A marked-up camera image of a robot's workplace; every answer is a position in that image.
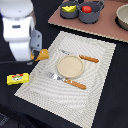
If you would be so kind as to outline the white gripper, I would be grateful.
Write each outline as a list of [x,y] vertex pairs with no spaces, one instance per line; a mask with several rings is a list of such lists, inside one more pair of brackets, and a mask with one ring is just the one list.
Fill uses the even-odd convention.
[[42,34],[35,29],[32,16],[18,20],[3,18],[3,37],[16,61],[29,61],[32,53],[42,49]]

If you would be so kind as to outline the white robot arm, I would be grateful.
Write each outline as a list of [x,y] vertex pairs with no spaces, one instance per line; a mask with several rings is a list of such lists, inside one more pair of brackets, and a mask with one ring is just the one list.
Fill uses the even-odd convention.
[[35,29],[31,0],[0,0],[3,37],[17,62],[32,62],[32,55],[42,50],[42,34]]

